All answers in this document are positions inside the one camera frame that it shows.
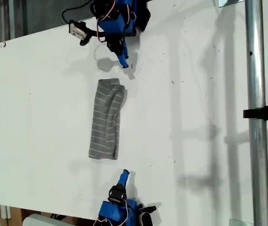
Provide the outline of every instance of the white wire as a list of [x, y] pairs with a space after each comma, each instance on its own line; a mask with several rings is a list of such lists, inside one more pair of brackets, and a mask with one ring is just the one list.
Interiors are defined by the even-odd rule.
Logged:
[[129, 6], [129, 4], [127, 4], [127, 9], [128, 9], [128, 22], [127, 22], [127, 24], [129, 24], [129, 22], [130, 22], [130, 6]]
[[107, 221], [107, 218], [105, 218], [104, 220], [99, 220], [99, 218], [97, 218], [92, 226], [95, 226], [97, 221], [98, 222], [104, 222], [104, 221]]
[[[126, 219], [125, 219], [124, 222], [121, 223], [119, 226], [122, 226], [122, 225], [126, 222], [126, 220], [128, 220], [128, 218], [129, 218], [129, 211], [128, 211], [128, 204], [127, 204], [127, 202], [126, 202]], [[105, 218], [104, 220], [99, 220], [99, 218], [97, 218], [97, 219], [95, 220], [95, 222], [93, 223], [92, 226], [95, 226], [95, 224], [96, 224], [97, 221], [98, 221], [98, 222], [108, 222], [108, 221], [109, 221], [110, 225], [113, 226], [112, 223], [111, 223], [111, 221], [110, 221], [109, 219], [107, 219], [107, 218]]]
[[106, 220], [106, 222], [108, 222], [108, 221], [109, 221], [110, 225], [113, 226], [113, 224], [111, 223], [111, 221], [109, 219]]
[[126, 222], [126, 220], [128, 220], [128, 217], [129, 217], [129, 211], [128, 211], [128, 204], [127, 204], [127, 202], [126, 202], [126, 219], [125, 219], [124, 222], [121, 223], [119, 226], [122, 226], [122, 225]]
[[[131, 12], [131, 13], [133, 13], [133, 14], [134, 14], [134, 16], [135, 16], [135, 20], [136, 20], [136, 19], [137, 19], [136, 14], [135, 14], [134, 12]], [[135, 20], [133, 20], [133, 22], [135, 22]]]

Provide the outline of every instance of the cable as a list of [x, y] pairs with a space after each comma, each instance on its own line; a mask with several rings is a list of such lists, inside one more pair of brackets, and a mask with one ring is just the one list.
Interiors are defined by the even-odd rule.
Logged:
[[103, 21], [104, 19], [106, 19], [106, 17], [107, 17], [107, 16], [110, 14], [110, 12], [113, 10], [114, 6], [115, 6], [115, 1], [113, 2], [113, 5], [112, 5], [111, 9], [108, 11], [108, 13], [107, 13], [105, 16], [103, 16], [104, 18], [101, 19], [101, 21]]
[[104, 222], [106, 220], [107, 220], [107, 218], [105, 218], [104, 220], [100, 220], [99, 218], [97, 218], [92, 226], [95, 226], [95, 224], [96, 224], [97, 221], [98, 222]]
[[126, 219], [119, 226], [122, 226], [126, 222], [126, 220], [128, 220], [128, 217], [129, 217], [129, 211], [128, 211], [128, 204], [126, 202]]
[[99, 19], [97, 19], [97, 21], [96, 21], [96, 36], [97, 36], [97, 39], [98, 39], [101, 43], [103, 43], [103, 42], [105, 42], [106, 40], [101, 41], [101, 39], [100, 39], [100, 35], [99, 35], [99, 31], [98, 31], [98, 21], [99, 21]]
[[64, 13], [66, 13], [67, 11], [71, 11], [71, 10], [75, 10], [75, 9], [79, 9], [79, 8], [83, 8], [85, 7], [86, 5], [88, 5], [90, 2], [92, 2], [92, 0], [88, 0], [88, 2], [86, 2], [85, 4], [81, 5], [81, 6], [78, 6], [78, 7], [73, 7], [73, 8], [67, 8], [66, 10], [64, 10], [61, 14], [63, 20], [65, 21], [65, 23], [68, 24], [67, 20], [65, 19], [64, 17]]
[[[128, 204], [127, 204], [127, 202], [126, 202], [126, 219], [125, 219], [124, 222], [121, 223], [119, 226], [122, 226], [122, 225], [128, 220], [128, 218], [129, 218], [129, 211], [128, 211]], [[100, 220], [99, 218], [97, 218], [97, 219], [95, 220], [95, 222], [93, 223], [92, 226], [95, 226], [95, 224], [96, 224], [97, 221], [98, 221], [98, 222], [109, 222], [110, 225], [112, 226], [111, 221], [110, 221], [109, 219], [107, 219], [107, 218], [105, 218], [104, 220]]]
[[130, 22], [130, 7], [129, 7], [129, 4], [127, 4], [126, 6], [128, 9], [128, 22], [126, 24], [129, 24], [129, 22]]
[[112, 6], [111, 6], [110, 10], [107, 12], [107, 14], [104, 15], [104, 16], [100, 16], [100, 18], [98, 18], [97, 21], [96, 21], [96, 36], [97, 36], [97, 39], [98, 39], [100, 42], [105, 42], [106, 40], [101, 41], [101, 39], [100, 39], [100, 37], [99, 37], [98, 23], [99, 23], [99, 21], [103, 21], [105, 18], [109, 17], [109, 14], [110, 14], [110, 12], [113, 10], [114, 6], [115, 6], [115, 1], [113, 2]]
[[134, 14], [134, 16], [135, 16], [135, 19], [133, 20], [133, 22], [135, 22], [135, 21], [136, 21], [136, 19], [137, 19], [137, 16], [136, 16], [136, 14], [135, 14], [134, 12], [131, 12], [131, 13], [133, 13], [133, 14]]

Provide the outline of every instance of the black cable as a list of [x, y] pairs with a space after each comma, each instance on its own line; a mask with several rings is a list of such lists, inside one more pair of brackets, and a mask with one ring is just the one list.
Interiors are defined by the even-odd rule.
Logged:
[[71, 10], [75, 10], [75, 9], [83, 8], [83, 7], [85, 7], [86, 5], [88, 5], [90, 2], [92, 2], [92, 0], [88, 0], [88, 2], [86, 2], [85, 4], [83, 4], [83, 5], [81, 5], [81, 6], [73, 7], [73, 8], [67, 8], [66, 10], [64, 10], [64, 11], [62, 12], [62, 18], [63, 18], [63, 20], [65, 21], [65, 23], [68, 24], [67, 20], [66, 20], [65, 17], [64, 17], [64, 13], [66, 13], [67, 11], [71, 11]]

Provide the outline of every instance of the red wire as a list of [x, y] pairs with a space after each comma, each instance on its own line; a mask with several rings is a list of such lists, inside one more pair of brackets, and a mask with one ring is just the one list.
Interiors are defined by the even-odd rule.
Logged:
[[105, 18], [107, 18], [108, 15], [110, 14], [110, 12], [113, 10], [114, 6], [115, 6], [115, 1], [113, 2], [112, 7], [111, 7], [110, 10], [107, 12], [107, 14], [104, 15], [104, 16], [100, 16], [100, 18], [98, 18], [97, 21], [96, 21], [96, 36], [97, 36], [97, 39], [98, 39], [100, 42], [105, 42], [105, 40], [104, 40], [104, 41], [101, 41], [101, 39], [100, 39], [100, 37], [99, 37], [99, 34], [98, 34], [98, 33], [99, 33], [99, 31], [98, 31], [98, 22], [99, 22], [99, 20], [100, 20], [100, 21], [103, 21]]

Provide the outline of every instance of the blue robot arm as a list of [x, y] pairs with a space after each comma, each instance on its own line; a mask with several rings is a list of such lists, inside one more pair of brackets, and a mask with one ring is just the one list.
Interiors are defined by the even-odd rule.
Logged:
[[156, 210], [155, 206], [143, 208], [135, 200], [126, 196], [126, 182], [129, 171], [124, 170], [118, 183], [109, 191], [108, 201], [103, 201], [99, 211], [99, 219], [110, 221], [114, 226], [152, 226], [150, 213]]
[[80, 45], [88, 44], [91, 37], [104, 37], [107, 47], [114, 52], [123, 66], [127, 68], [128, 49], [126, 36], [135, 36], [136, 27], [144, 31], [150, 19], [148, 0], [93, 0], [90, 9], [97, 19], [97, 26], [103, 32], [86, 27], [85, 22], [69, 22], [70, 34], [81, 39]]

